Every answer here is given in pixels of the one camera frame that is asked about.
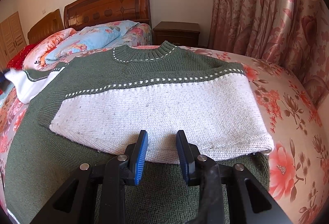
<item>wooden nightstand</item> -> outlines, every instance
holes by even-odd
[[[168,41],[179,46],[198,46],[200,28],[197,23],[162,21],[153,31],[154,45]]]

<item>red fabric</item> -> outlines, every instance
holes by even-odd
[[[15,57],[13,57],[7,64],[7,68],[14,68],[17,70],[21,70],[23,66],[23,61],[25,60],[25,57],[27,54],[34,49],[37,44],[31,44],[26,47],[24,47]]]

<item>nightstand top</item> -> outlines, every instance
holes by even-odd
[[[162,21],[153,28],[153,31],[164,31],[164,30],[181,30],[192,33],[200,33],[200,28],[197,23],[189,22],[176,22],[176,21]]]

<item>sweater sleeve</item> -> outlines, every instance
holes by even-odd
[[[63,69],[55,68],[41,72],[36,70],[10,69],[5,73],[5,78],[16,87],[17,97],[20,102],[27,104],[38,95]]]

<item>floral curtain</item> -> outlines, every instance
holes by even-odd
[[[318,108],[329,93],[328,22],[323,0],[214,0],[208,48],[290,69]]]

